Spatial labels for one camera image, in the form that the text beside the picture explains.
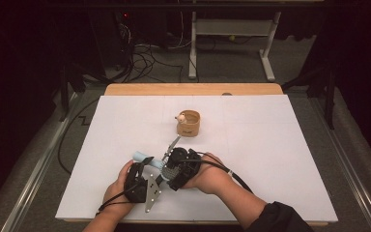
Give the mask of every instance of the person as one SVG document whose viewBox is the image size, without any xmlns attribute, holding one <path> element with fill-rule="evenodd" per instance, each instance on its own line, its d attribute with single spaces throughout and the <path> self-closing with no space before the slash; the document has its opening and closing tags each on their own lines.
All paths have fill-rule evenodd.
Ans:
<svg viewBox="0 0 371 232">
<path fill-rule="evenodd" d="M 202 157 L 222 164 L 208 153 Z M 103 202 L 124 190 L 124 183 L 133 161 L 124 165 L 117 180 L 106 190 Z M 198 188 L 206 194 L 214 194 L 228 207 L 244 231 L 248 232 L 311 232 L 312 228 L 290 206 L 279 202 L 267 203 L 254 193 L 238 185 L 225 171 L 202 163 L 200 170 L 183 189 Z M 124 195 L 112 201 L 84 229 L 90 231 L 114 231 L 119 221 L 134 207 Z"/>
</svg>

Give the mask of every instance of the person's right hand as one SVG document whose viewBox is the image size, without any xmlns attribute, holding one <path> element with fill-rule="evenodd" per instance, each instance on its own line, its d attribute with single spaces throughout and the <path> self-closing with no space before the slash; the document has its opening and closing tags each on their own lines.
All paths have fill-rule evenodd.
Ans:
<svg viewBox="0 0 371 232">
<path fill-rule="evenodd" d="M 207 160 L 214 163 L 222 164 L 221 159 L 208 153 L 209 156 L 215 158 L 216 160 L 210 158 L 209 156 L 203 156 L 201 160 Z M 191 178 L 184 186 L 183 189 L 198 188 L 207 194 L 217 194 L 217 191 L 223 187 L 228 182 L 234 182 L 228 173 L 224 170 L 212 166 L 210 164 L 202 163 L 200 170 L 197 175 Z"/>
</svg>

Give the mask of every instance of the hand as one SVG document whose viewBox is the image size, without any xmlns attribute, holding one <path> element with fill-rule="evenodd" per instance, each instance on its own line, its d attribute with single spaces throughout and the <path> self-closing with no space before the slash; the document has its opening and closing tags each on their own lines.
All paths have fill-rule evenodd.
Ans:
<svg viewBox="0 0 371 232">
<path fill-rule="evenodd" d="M 222 164 L 221 159 L 211 153 L 208 153 L 207 156 L 203 156 L 201 160 Z M 217 191 L 221 188 L 221 186 L 224 186 L 224 184 L 229 182 L 234 181 L 224 170 L 207 163 L 202 163 L 197 175 L 191 178 L 183 186 L 183 189 L 198 188 L 207 194 L 217 194 Z"/>
<path fill-rule="evenodd" d="M 103 203 L 107 201 L 108 199 L 112 198 L 113 196 L 125 190 L 125 181 L 128 176 L 128 170 L 130 169 L 132 164 L 133 164 L 133 160 L 130 160 L 129 162 L 125 164 L 125 166 L 123 166 L 122 170 L 119 173 L 119 177 L 117 178 L 117 180 L 107 188 L 106 193 L 104 194 Z M 119 203 L 119 202 L 123 202 L 123 203 L 109 205 L 106 208 L 104 208 L 103 211 L 110 212 L 112 214 L 114 213 L 116 214 L 116 216 L 123 218 L 131 211 L 134 205 L 132 203 L 127 203 L 128 199 L 124 195 L 119 196 L 118 198 L 114 199 L 110 203 Z"/>
</svg>

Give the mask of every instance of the dark background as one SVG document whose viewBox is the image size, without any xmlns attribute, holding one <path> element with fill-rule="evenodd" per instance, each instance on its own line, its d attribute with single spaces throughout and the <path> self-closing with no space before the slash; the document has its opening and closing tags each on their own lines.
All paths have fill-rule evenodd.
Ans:
<svg viewBox="0 0 371 232">
<path fill-rule="evenodd" d="M 275 37 L 284 40 L 294 35 L 302 40 L 319 35 L 302 72 L 327 60 L 335 66 L 336 84 L 371 146 L 371 1 L 353 2 L 364 5 L 357 12 L 283 12 Z M 135 12 L 128 18 L 120 14 L 118 18 L 127 20 L 135 37 L 162 47 L 167 45 L 166 32 L 181 34 L 178 13 Z M 199 15 L 257 18 L 273 13 Z M 69 81 L 79 83 L 84 73 L 104 75 L 110 64 L 125 64 L 125 45 L 115 18 L 112 13 L 48 14 L 37 1 L 0 0 L 0 188 L 54 110 L 52 97 L 60 88 L 60 70 L 64 66 L 75 63 L 84 67 L 71 68 Z M 190 13 L 184 13 L 184 18 L 185 37 L 189 38 Z M 313 84 L 313 80 L 302 84 Z"/>
</svg>

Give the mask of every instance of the person's left hand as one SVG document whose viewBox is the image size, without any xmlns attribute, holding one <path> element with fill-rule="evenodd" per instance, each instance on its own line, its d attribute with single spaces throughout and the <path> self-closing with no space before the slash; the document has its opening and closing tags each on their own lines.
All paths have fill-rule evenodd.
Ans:
<svg viewBox="0 0 371 232">
<path fill-rule="evenodd" d="M 128 176 L 128 171 L 132 164 L 133 160 L 130 160 L 125 164 L 125 166 L 123 166 L 117 180 L 107 188 L 107 191 L 104 194 L 103 203 L 125 190 L 125 181 Z M 106 208 L 104 208 L 103 211 L 114 214 L 115 216 L 119 216 L 119 218 L 123 218 L 124 216 L 126 216 L 134 207 L 133 203 L 128 203 L 128 199 L 124 195 L 119 196 L 110 203 L 118 204 L 109 205 Z"/>
</svg>

